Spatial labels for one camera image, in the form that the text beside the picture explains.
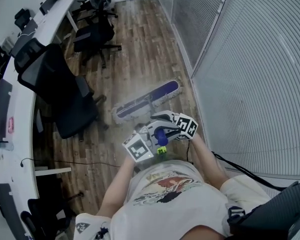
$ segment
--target flat mop head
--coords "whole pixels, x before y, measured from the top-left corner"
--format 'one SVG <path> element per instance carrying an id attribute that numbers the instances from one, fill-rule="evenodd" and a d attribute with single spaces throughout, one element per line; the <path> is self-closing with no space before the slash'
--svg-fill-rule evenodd
<path id="1" fill-rule="evenodd" d="M 182 93 L 181 82 L 172 79 L 152 89 L 143 90 L 138 97 L 129 97 L 126 101 L 120 102 L 112 109 L 112 115 L 117 124 L 132 120 L 145 115 L 151 111 L 149 100 L 153 107 L 158 107 L 164 102 Z"/>

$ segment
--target cable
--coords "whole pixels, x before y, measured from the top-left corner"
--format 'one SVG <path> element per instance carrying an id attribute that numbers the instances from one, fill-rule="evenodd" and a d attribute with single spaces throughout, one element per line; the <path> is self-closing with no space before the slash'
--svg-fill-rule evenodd
<path id="1" fill-rule="evenodd" d="M 61 161 L 61 160 L 47 160 L 47 159 L 32 159 L 32 158 L 24 158 L 21 160 L 20 166 L 24 167 L 24 164 L 22 163 L 24 160 L 32 160 L 32 161 L 53 161 L 53 162 L 59 162 L 59 163 L 68 163 L 68 164 L 77 164 L 77 165 L 96 165 L 96 164 L 101 164 L 101 165 L 107 165 L 107 166 L 113 166 L 113 167 L 120 167 L 118 165 L 113 165 L 113 164 L 109 164 L 106 162 L 88 162 L 88 163 L 84 163 L 84 162 L 69 162 L 69 161 Z"/>
<path id="2" fill-rule="evenodd" d="M 190 149 L 190 140 L 188 140 L 188 148 L 186 149 L 186 161 L 189 162 L 189 159 L 188 159 L 188 152 L 189 152 L 189 149 Z"/>
<path id="3" fill-rule="evenodd" d="M 35 31 L 32 31 L 30 34 L 21 34 L 21 35 L 18 36 L 18 38 L 20 38 L 21 36 L 30 36 L 30 35 L 33 34 L 34 32 L 36 32 L 36 30 L 35 30 Z"/>
<path id="4" fill-rule="evenodd" d="M 248 169 L 246 169 L 246 168 L 244 168 L 244 167 L 242 167 L 242 166 L 240 166 L 240 165 L 238 165 L 238 164 L 236 164 L 234 162 L 230 162 L 230 161 L 224 159 L 222 156 L 220 156 L 219 154 L 217 154 L 217 153 L 215 153 L 213 151 L 212 151 L 212 153 L 219 160 L 228 163 L 229 165 L 233 166 L 234 168 L 236 168 L 240 172 L 244 173 L 245 175 L 247 175 L 251 179 L 255 180 L 256 182 L 259 182 L 260 184 L 262 184 L 262 185 L 264 185 L 264 186 L 266 186 L 268 188 L 271 188 L 271 189 L 274 189 L 274 190 L 277 190 L 277 191 L 280 191 L 280 192 L 286 189 L 285 187 L 272 185 L 270 182 L 264 180 L 263 178 L 260 178 L 259 176 L 255 175 L 254 173 L 252 173 Z"/>

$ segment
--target graphic print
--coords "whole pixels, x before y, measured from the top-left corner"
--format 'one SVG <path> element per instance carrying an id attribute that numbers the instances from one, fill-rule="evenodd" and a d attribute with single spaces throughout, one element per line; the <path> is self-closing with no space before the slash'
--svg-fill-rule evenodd
<path id="1" fill-rule="evenodd" d="M 153 180 L 133 200 L 134 206 L 153 205 L 156 203 L 168 203 L 177 198 L 182 192 L 194 187 L 202 186 L 202 182 L 190 178 L 178 171 L 166 172 L 164 176 Z"/>
<path id="2" fill-rule="evenodd" d="M 85 231 L 86 229 L 87 229 L 87 227 L 89 227 L 90 226 L 90 224 L 88 224 L 88 223 L 84 223 L 84 222 L 82 222 L 82 223 L 77 223 L 76 225 L 75 225 L 75 228 L 76 228 L 76 230 L 78 230 L 78 232 L 79 232 L 79 234 L 81 234 L 83 231 Z"/>

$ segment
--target curved desk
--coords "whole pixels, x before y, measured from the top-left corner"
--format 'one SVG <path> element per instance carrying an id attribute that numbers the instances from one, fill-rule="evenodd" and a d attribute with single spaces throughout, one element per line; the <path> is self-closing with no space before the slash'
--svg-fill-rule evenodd
<path id="1" fill-rule="evenodd" d="M 71 18 L 68 10 L 74 1 L 57 1 L 45 16 L 38 12 L 34 20 L 39 21 L 39 23 L 33 37 L 37 38 L 43 45 L 50 44 L 65 15 L 67 14 L 67 17 Z M 12 85 L 7 112 L 7 126 L 9 118 L 13 117 L 14 133 L 9 134 L 7 131 L 6 139 L 12 141 L 14 149 L 13 151 L 0 149 L 0 154 L 3 155 L 3 159 L 0 160 L 0 183 L 8 183 L 10 185 L 11 195 L 13 196 L 17 212 L 20 214 L 22 211 L 29 211 L 28 200 L 39 198 L 39 193 L 34 162 L 27 159 L 22 162 L 23 167 L 20 166 L 22 159 L 33 159 L 32 131 L 36 94 L 19 84 L 17 77 L 14 59 L 11 58 L 3 79 Z"/>

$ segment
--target wooden floor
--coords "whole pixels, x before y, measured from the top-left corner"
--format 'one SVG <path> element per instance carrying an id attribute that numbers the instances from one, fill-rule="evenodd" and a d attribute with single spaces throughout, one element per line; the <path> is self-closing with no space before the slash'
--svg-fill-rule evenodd
<path id="1" fill-rule="evenodd" d="M 119 18 L 113 18 L 115 36 L 110 42 L 122 44 L 122 51 L 104 51 L 106 69 L 101 67 L 99 55 L 80 65 L 81 54 L 74 53 L 73 39 L 66 39 L 62 45 L 66 62 L 75 75 L 85 76 L 95 96 L 104 94 L 106 102 L 99 107 L 109 129 L 104 131 L 93 123 L 84 131 L 84 142 L 78 137 L 61 139 L 53 132 L 53 153 L 55 160 L 79 163 L 104 162 L 120 166 L 127 155 L 123 141 L 133 132 L 137 123 L 146 123 L 150 115 L 138 117 L 123 124 L 116 124 L 111 110 L 116 103 L 127 96 L 135 95 L 149 86 L 155 86 L 169 79 L 179 79 L 183 84 L 182 94 L 165 102 L 156 111 L 171 110 L 194 117 L 198 112 L 194 94 L 186 73 L 182 55 L 174 38 L 171 26 L 157 0 L 129 0 L 116 4 Z M 63 35 L 71 29 L 69 24 L 62 29 Z M 174 141 L 168 151 L 186 158 L 187 141 Z M 55 163 L 56 168 L 72 167 L 72 172 L 61 174 L 65 195 L 84 192 L 84 197 L 73 200 L 70 205 L 76 213 L 96 214 L 103 196 L 116 175 L 118 168 L 103 165 L 80 165 Z"/>

